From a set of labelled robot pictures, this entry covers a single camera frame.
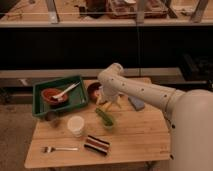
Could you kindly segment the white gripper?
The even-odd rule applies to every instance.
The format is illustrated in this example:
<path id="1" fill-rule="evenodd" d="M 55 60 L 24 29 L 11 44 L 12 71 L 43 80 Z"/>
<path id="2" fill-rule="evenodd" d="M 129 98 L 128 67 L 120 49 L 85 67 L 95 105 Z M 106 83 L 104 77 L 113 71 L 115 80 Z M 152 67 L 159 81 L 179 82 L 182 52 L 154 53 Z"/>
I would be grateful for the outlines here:
<path id="1" fill-rule="evenodd" d="M 100 95 L 96 101 L 97 105 L 104 105 L 106 102 L 113 102 L 115 105 L 120 107 L 119 92 L 117 90 L 108 87 L 100 87 L 99 91 Z"/>

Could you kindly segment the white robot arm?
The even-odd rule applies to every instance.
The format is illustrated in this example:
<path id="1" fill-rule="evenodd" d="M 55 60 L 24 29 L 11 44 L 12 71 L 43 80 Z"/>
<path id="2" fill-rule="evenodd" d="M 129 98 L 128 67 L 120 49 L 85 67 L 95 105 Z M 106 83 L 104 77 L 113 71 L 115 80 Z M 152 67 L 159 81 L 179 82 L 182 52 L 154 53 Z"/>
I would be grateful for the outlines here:
<path id="1" fill-rule="evenodd" d="M 171 119 L 169 170 L 213 171 L 213 92 L 144 83 L 123 71 L 113 63 L 98 74 L 101 100 L 115 102 L 122 92 L 162 110 Z"/>

